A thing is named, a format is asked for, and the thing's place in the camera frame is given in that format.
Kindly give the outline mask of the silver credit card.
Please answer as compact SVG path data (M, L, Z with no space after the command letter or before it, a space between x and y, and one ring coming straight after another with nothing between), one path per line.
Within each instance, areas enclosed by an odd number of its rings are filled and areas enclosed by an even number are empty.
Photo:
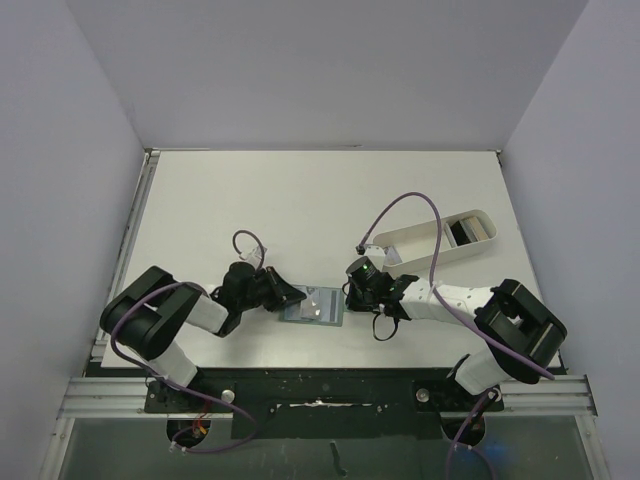
M343 293L340 289L320 289L318 306L317 320L320 324L329 326L342 325Z
M300 318L302 320L320 320L322 318L322 303L317 295L309 294L300 303Z

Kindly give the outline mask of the green leather card holder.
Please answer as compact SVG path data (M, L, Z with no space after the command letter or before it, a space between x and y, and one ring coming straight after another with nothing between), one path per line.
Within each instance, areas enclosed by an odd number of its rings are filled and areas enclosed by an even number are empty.
M306 298L290 305L281 313L284 323L341 327L343 325L345 296L340 288L295 285Z

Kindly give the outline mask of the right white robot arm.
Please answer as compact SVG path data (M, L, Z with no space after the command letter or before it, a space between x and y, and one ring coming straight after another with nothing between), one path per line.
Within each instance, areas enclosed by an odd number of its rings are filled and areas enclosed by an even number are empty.
M485 390L506 380L536 384L551 378L551 361L567 337L564 324L522 283L494 287L438 284L416 275L396 278L366 256L347 269L347 308L402 321L460 324L486 343L462 358L445 384L448 402L469 408Z

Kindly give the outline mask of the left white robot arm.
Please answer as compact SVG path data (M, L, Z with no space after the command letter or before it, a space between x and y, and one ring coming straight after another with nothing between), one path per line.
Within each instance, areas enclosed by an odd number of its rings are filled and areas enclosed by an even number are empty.
M176 341L184 325L224 338L239 326L246 311L279 312L305 299L305 293L272 267L235 262L222 284L207 292L152 266L105 307L100 328L115 346L123 345L136 354L133 363L168 381L168 399L180 410L190 411L202 402L204 387L195 379L197 366Z

